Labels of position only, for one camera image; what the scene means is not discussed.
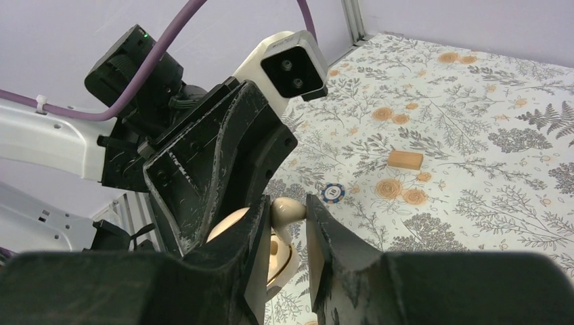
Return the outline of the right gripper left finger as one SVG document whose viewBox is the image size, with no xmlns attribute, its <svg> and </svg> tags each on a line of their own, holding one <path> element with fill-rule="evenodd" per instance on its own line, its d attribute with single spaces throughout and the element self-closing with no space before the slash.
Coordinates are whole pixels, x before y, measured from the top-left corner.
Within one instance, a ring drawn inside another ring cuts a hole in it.
<svg viewBox="0 0 574 325">
<path fill-rule="evenodd" d="M 2 324 L 262 324 L 268 196 L 176 258 L 151 251 L 26 253 L 1 271 Z"/>
</svg>

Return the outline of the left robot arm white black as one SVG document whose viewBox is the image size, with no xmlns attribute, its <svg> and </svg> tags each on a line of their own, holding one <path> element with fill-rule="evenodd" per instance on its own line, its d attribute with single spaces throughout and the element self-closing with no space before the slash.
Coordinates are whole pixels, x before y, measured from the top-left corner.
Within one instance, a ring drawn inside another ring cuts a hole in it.
<svg viewBox="0 0 574 325">
<path fill-rule="evenodd" d="M 1 157 L 51 167 L 109 188 L 151 193 L 186 253 L 229 214 L 260 196 L 297 141 L 281 121 L 288 90 L 313 45 L 306 31 L 262 40 L 211 91 L 183 82 L 159 41 L 129 29 L 93 67 L 90 92 L 108 106 L 81 118 L 48 111 L 44 97 L 1 92 Z"/>
</svg>

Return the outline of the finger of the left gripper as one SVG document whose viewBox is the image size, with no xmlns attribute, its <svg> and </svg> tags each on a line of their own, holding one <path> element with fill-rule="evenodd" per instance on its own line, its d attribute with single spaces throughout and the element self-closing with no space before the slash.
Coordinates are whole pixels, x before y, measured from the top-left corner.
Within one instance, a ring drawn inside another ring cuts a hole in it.
<svg viewBox="0 0 574 325">
<path fill-rule="evenodd" d="M 263 194 L 297 140 L 254 82 L 230 79 L 156 144 L 143 178 L 165 249 L 183 256 Z"/>
</svg>

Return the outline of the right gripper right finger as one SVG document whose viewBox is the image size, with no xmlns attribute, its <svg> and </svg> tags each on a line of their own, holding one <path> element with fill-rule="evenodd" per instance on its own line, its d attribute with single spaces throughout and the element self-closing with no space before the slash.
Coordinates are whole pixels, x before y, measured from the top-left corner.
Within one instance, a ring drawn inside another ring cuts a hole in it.
<svg viewBox="0 0 574 325">
<path fill-rule="evenodd" d="M 573 286 L 536 253 L 384 253 L 306 197 L 320 324 L 572 324 Z"/>
</svg>

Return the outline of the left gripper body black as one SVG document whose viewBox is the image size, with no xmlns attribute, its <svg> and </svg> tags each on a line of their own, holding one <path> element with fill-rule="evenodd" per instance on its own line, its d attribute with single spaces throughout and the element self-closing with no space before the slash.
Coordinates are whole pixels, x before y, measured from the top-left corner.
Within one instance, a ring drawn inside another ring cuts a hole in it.
<svg viewBox="0 0 574 325">
<path fill-rule="evenodd" d="M 177 93 L 144 91 L 118 115 L 110 135 L 98 137 L 97 144 L 106 149 L 100 183 L 108 188 L 147 192 L 141 153 L 147 148 L 159 151 L 184 127 L 199 118 L 239 86 L 229 77 L 210 91 L 195 85 L 181 84 Z"/>
</svg>

